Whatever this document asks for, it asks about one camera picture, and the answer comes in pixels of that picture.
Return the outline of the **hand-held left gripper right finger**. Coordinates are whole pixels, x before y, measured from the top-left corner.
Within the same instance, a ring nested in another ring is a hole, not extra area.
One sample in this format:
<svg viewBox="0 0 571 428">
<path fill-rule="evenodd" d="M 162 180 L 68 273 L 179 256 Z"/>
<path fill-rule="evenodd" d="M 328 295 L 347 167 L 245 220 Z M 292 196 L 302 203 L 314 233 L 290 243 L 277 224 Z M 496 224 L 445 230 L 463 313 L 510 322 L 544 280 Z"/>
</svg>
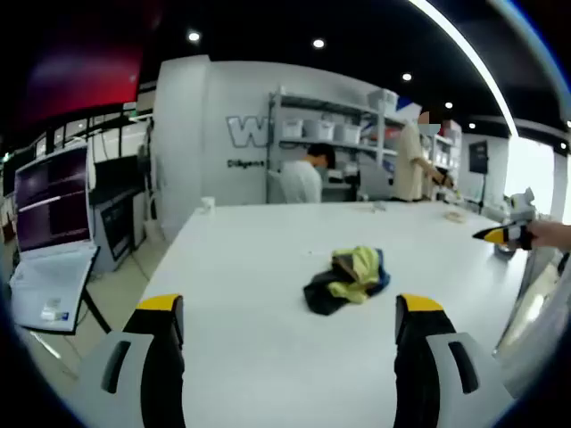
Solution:
<svg viewBox="0 0 571 428">
<path fill-rule="evenodd" d="M 493 427 L 513 403 L 498 362 L 443 307 L 402 293 L 395 304 L 395 427 Z"/>
</svg>

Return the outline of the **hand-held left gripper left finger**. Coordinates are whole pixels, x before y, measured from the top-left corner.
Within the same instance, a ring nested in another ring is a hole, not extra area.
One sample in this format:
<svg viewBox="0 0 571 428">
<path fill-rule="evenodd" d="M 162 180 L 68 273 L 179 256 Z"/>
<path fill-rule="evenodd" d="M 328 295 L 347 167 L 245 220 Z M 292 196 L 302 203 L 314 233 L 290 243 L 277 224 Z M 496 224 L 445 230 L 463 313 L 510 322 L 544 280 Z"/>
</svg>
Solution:
<svg viewBox="0 0 571 428">
<path fill-rule="evenodd" d="M 86 427 L 183 427 L 184 300 L 142 300 L 83 359 L 73 412 Z"/>
</svg>

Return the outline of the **person's right hand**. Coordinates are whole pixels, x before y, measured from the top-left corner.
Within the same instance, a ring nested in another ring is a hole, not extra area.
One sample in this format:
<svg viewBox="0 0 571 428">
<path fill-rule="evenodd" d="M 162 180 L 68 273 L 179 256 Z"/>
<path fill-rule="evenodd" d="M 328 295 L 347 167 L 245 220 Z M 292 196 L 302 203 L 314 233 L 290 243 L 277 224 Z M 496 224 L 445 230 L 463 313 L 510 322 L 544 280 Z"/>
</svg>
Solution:
<svg viewBox="0 0 571 428">
<path fill-rule="evenodd" d="M 570 251 L 571 226 L 552 221 L 534 221 L 528 225 L 532 234 L 532 247 L 551 247 Z"/>
</svg>

